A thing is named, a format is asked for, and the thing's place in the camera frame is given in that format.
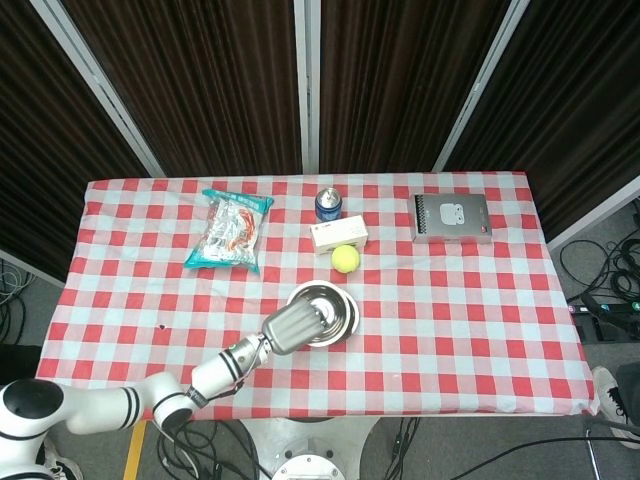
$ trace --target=gray box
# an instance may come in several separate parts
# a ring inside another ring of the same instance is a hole
[[[484,195],[411,195],[409,214],[414,243],[491,242],[491,223]]]

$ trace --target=snack bag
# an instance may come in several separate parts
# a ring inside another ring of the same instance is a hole
[[[271,197],[207,189],[207,229],[184,262],[186,268],[242,265],[260,273],[253,247],[262,219],[273,204]]]

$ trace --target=table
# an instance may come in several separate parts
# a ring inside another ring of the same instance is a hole
[[[314,197],[364,215],[360,268],[313,253]],[[275,199],[258,241],[261,274],[186,270],[206,224],[207,187]],[[413,244],[412,192],[484,193],[493,243]],[[102,180],[89,184],[40,378],[132,384],[194,365],[259,331],[300,283],[328,280],[359,304],[359,330],[327,349],[273,356],[198,419],[446,412],[597,411],[589,367],[523,173],[358,174]]]

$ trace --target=curtain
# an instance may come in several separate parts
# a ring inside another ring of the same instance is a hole
[[[290,0],[64,0],[169,176],[300,173]]]
[[[524,170],[547,240],[640,175],[640,2],[534,0],[446,165]]]
[[[87,182],[146,172],[31,4],[0,24],[0,249],[64,280]]]
[[[323,0],[320,171],[429,171],[507,0]]]

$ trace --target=small box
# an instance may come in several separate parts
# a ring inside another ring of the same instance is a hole
[[[367,243],[368,236],[362,215],[311,226],[311,238],[316,255],[330,252],[340,245],[362,248]]]
[[[484,195],[411,195],[409,214],[414,243],[491,242],[491,223]]]

